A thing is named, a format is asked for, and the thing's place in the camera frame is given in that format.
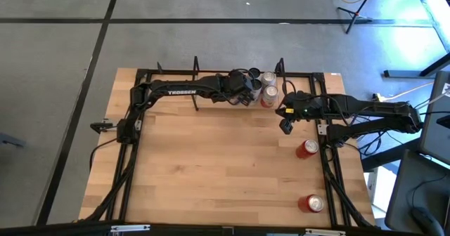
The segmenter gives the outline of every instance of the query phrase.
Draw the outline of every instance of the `soda can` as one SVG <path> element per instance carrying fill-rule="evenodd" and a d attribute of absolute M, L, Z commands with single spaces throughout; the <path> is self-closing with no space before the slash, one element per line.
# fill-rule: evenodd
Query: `soda can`
<path fill-rule="evenodd" d="M 278 98 L 278 89 L 275 86 L 267 86 L 262 94 L 261 99 L 262 107 L 274 106 L 277 98 Z"/>
<path fill-rule="evenodd" d="M 250 68 L 248 72 L 248 76 L 250 78 L 254 77 L 255 79 L 259 79 L 259 76 L 261 76 L 261 71 L 259 71 L 259 69 L 257 69 L 256 67 Z"/>
<path fill-rule="evenodd" d="M 273 72 L 264 72 L 264 74 L 262 74 L 261 82 L 263 89 L 267 86 L 275 86 L 276 75 Z"/>
<path fill-rule="evenodd" d="M 319 144 L 315 140 L 306 140 L 295 150 L 300 159 L 306 159 L 319 151 Z"/>
<path fill-rule="evenodd" d="M 325 206 L 322 197 L 309 195 L 298 199 L 298 208 L 303 212 L 321 212 Z"/>
<path fill-rule="evenodd" d="M 252 81 L 252 85 L 253 85 L 252 96 L 253 102 L 255 103 L 256 101 L 258 101 L 258 97 L 261 94 L 262 83 L 260 80 L 254 79 Z"/>

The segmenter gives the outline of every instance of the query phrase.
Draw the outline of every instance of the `tripod stand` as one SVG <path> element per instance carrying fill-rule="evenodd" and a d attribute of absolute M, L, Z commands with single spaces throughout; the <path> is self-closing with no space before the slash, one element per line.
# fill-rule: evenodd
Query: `tripod stand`
<path fill-rule="evenodd" d="M 364 4 L 366 4 L 366 2 L 367 2 L 367 0 L 364 0 L 363 3 L 360 5 L 360 7 L 358 8 L 358 10 L 356 12 L 349 11 L 346 8 L 341 8 L 341 7 L 337 8 L 338 10 L 345 11 L 345 12 L 349 13 L 352 16 L 352 21 L 350 21 L 350 25 L 347 28 L 347 31 L 345 31 L 345 34 L 349 34 L 349 32 L 350 32 L 353 24 L 356 22 L 357 18 L 365 18 L 365 17 L 359 15 L 359 11 L 361 11 L 361 9 L 363 8 Z M 365 19 L 367 20 L 367 22 L 372 22 L 371 18 L 365 18 Z"/>

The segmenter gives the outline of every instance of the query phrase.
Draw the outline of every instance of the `red soda can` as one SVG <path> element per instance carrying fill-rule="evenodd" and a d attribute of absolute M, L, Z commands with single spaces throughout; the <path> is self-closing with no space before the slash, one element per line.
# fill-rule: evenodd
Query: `red soda can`
<path fill-rule="evenodd" d="M 315 140 L 306 140 L 297 147 L 295 154 L 300 159 L 306 159 L 319 151 L 319 144 Z"/>
<path fill-rule="evenodd" d="M 324 206 L 323 199 L 318 195 L 309 195 L 298 199 L 298 208 L 303 212 L 321 212 Z"/>

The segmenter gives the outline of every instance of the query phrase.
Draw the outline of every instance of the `wooden table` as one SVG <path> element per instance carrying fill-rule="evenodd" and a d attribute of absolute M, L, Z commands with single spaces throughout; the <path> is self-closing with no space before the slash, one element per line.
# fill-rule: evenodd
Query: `wooden table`
<path fill-rule="evenodd" d="M 123 118 L 135 74 L 136 69 L 117 71 L 105 115 L 108 119 Z M 199 77 L 211 74 L 200 73 Z M 325 78 L 329 93 L 344 93 L 339 74 L 325 74 Z M 191 76 L 154 75 L 153 79 L 190 80 Z M 289 80 L 297 90 L 309 91 L 308 79 Z M 127 221 L 330 227 L 328 207 L 317 214 L 297 208 L 299 197 L 310 194 L 326 202 L 320 156 L 306 160 L 295 156 L 295 148 L 304 140 L 317 139 L 314 122 L 296 122 L 287 136 L 278 127 L 281 118 L 274 109 L 259 103 L 250 107 L 212 104 L 200 97 L 197 102 L 198 112 L 190 96 L 167 96 L 147 110 Z M 99 143 L 114 137 L 114 131 L 102 133 Z M 119 147 L 111 143 L 96 152 L 80 218 L 88 216 L 109 191 Z M 374 223 L 359 153 L 344 147 L 339 156 L 348 196 Z M 119 194 L 114 218 L 121 200 Z M 338 200 L 335 194 L 337 218 L 342 223 Z"/>

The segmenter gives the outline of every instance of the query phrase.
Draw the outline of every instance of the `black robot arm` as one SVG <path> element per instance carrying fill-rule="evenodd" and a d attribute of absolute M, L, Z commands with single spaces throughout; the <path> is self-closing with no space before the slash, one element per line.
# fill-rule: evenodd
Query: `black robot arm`
<path fill-rule="evenodd" d="M 283 117 L 280 127 L 285 134 L 292 131 L 292 123 L 295 121 L 343 119 L 345 126 L 330 124 L 326 127 L 327 141 L 333 145 L 341 145 L 349 138 L 380 131 L 416 133 L 422 126 L 418 111 L 409 103 L 362 101 L 342 94 L 313 96 L 303 91 L 291 92 L 286 94 L 276 114 Z M 355 115 L 382 119 L 349 125 L 346 119 Z"/>
<path fill-rule="evenodd" d="M 163 96 L 198 95 L 213 103 L 229 102 L 248 105 L 252 98 L 252 80 L 241 71 L 232 70 L 228 75 L 215 74 L 195 81 L 160 81 L 142 83 L 130 90 L 130 108 L 126 118 L 117 124 L 117 142 L 133 144 L 137 141 L 136 128 L 139 115 L 154 106 Z"/>

